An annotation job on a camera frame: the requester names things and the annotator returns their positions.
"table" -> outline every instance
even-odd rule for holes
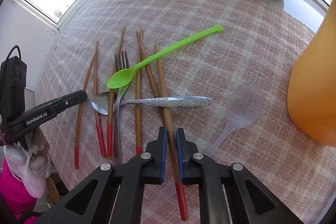
[[[224,32],[207,37],[162,58],[170,96],[202,95],[213,99],[206,108],[174,109],[174,126],[205,151],[225,125],[225,105],[243,83],[258,84],[264,107],[256,122],[231,133],[213,155],[216,162],[245,165],[305,223],[314,223],[336,188],[335,148],[319,145],[290,120],[286,97],[291,67],[313,32],[284,11],[262,0],[87,0],[58,38],[36,90],[37,103],[82,89],[99,40],[99,90],[106,91],[122,26],[123,50],[137,60],[135,30],[143,28],[147,54],[154,43],[166,47],[219,23]],[[152,70],[157,78],[156,64]],[[150,98],[143,72],[142,94]],[[106,159],[101,158],[94,110],[93,80],[88,85],[79,139],[79,169],[74,169],[74,137],[78,107],[42,126],[50,156],[68,189],[72,189]],[[124,98],[135,95],[130,84]],[[124,161],[135,155],[134,110],[121,108]],[[155,108],[143,107],[143,143],[157,137],[160,118]],[[106,118],[103,117],[106,132]],[[166,181],[172,177],[167,153]],[[162,200],[164,185],[145,187],[142,223],[182,223],[176,195]],[[196,186],[186,188],[190,223],[199,223]]]

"glove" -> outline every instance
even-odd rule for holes
[[[22,180],[28,193],[34,198],[43,196],[45,178],[50,176],[50,159],[47,155],[49,148],[39,128],[33,133],[28,151],[16,144],[5,145],[3,148],[9,169]]]

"chopstick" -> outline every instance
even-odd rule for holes
[[[158,51],[159,51],[159,45],[155,43],[155,52],[158,52]],[[157,71],[159,73],[161,94],[163,97],[168,97],[168,91],[167,91],[165,77],[164,77],[164,73],[162,69],[161,58],[157,60]],[[177,159],[175,133],[174,133],[173,120],[171,117],[171,110],[169,107],[164,107],[163,112],[165,115],[168,145],[169,145],[171,163],[172,163],[172,168],[173,168],[177,201],[178,201],[178,206],[179,206],[180,214],[181,214],[181,220],[188,221],[189,215],[188,215],[187,202],[185,199],[184,187],[183,187],[183,184],[181,183],[181,179],[179,176],[179,164],[178,164],[178,159]]]
[[[93,65],[93,96],[98,95],[98,40],[96,41],[96,60]],[[101,119],[100,113],[98,111],[94,111],[96,117],[96,126],[97,126],[97,135],[98,142],[100,147],[100,153],[103,158],[106,158],[106,150],[104,145],[104,137],[103,130],[101,128]]]
[[[83,85],[83,90],[86,91],[87,84],[89,82],[90,74],[92,71],[93,64],[96,60],[97,52],[94,52],[94,55],[92,57],[89,69],[87,70],[86,73],[86,78],[85,82]],[[78,114],[77,114],[77,122],[76,122],[76,133],[75,133],[75,169],[79,168],[79,163],[78,163],[78,143],[79,143],[79,129],[81,127],[81,120],[82,120],[82,112],[83,112],[83,103],[79,104],[78,107]]]
[[[116,52],[120,52],[121,44],[124,40],[125,31],[126,27],[123,26],[121,29],[121,35]],[[113,62],[112,75],[115,73],[116,73],[116,66],[115,62]],[[110,89],[109,105],[107,110],[107,158],[109,160],[113,159],[113,104],[114,104],[114,89]]]
[[[140,32],[136,31],[135,33],[136,33],[136,38],[138,40],[139,49],[140,49],[140,52],[141,52],[141,58],[142,58],[142,60],[144,60],[144,59],[147,58],[147,55],[146,55],[145,49],[144,49],[143,44],[142,44],[143,30],[140,30]],[[155,83],[153,72],[152,72],[152,69],[151,69],[150,65],[146,65],[145,69],[146,69],[147,77],[148,77],[148,80],[149,80],[149,84],[150,84],[153,96],[156,97],[156,98],[161,97],[160,93],[158,91],[157,85]],[[163,108],[162,107],[157,107],[157,109],[159,111],[159,115],[161,117],[162,124],[163,124],[164,127],[166,127]]]
[[[139,50],[138,53],[138,60],[139,63],[141,61],[141,53]],[[142,70],[139,69],[136,72],[136,79],[135,79],[135,99],[141,99],[141,76]],[[137,155],[140,155],[142,151],[142,118],[141,118],[141,105],[136,105],[134,108],[134,115],[135,115],[135,151]]]

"orange bottle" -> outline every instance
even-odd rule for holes
[[[336,0],[293,66],[287,107],[303,132],[336,147]]]

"green plastic spoon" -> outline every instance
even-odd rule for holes
[[[129,69],[123,69],[112,75],[112,77],[108,80],[106,86],[109,89],[118,89],[122,86],[127,85],[129,82],[131,82],[134,73],[141,69],[142,67],[145,67],[145,65],[148,65],[149,63],[159,59],[160,57],[177,50],[178,48],[181,48],[187,44],[190,44],[198,39],[201,39],[203,37],[207,37],[208,35],[211,35],[216,32],[222,32],[224,29],[219,24],[214,25],[212,28],[206,29],[202,32],[196,33],[190,37],[187,37],[180,42],[176,42],[173,45],[170,45],[167,48],[162,49],[161,51],[153,54],[152,56],[148,57],[147,59],[139,62],[138,64],[134,65],[133,67]]]

